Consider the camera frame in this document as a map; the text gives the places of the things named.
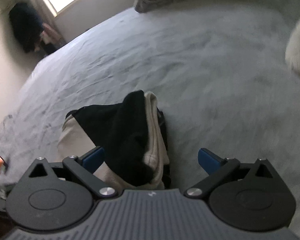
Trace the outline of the beige bear sweatshirt black sleeves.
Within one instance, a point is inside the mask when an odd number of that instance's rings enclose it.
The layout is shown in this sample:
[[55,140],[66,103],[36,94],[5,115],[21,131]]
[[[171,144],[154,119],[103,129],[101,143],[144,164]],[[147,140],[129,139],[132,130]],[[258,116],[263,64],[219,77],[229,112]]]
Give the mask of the beige bear sweatshirt black sleeves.
[[171,187],[164,114],[157,97],[142,90],[121,103],[89,105],[67,113],[56,161],[104,150],[93,175],[118,192],[126,189],[164,190]]

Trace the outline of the white bed sheet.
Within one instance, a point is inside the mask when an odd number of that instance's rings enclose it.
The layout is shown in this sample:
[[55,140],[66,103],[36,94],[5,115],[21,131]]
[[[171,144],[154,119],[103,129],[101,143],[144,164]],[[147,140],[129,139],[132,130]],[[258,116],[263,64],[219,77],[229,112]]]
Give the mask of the white bed sheet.
[[235,0],[189,0],[129,9],[41,60],[0,127],[14,183],[39,156],[57,159],[66,114],[153,92],[164,112],[172,182],[204,177],[201,147],[241,161],[267,158],[297,202],[300,236],[300,79],[285,65],[290,26],[275,9]]

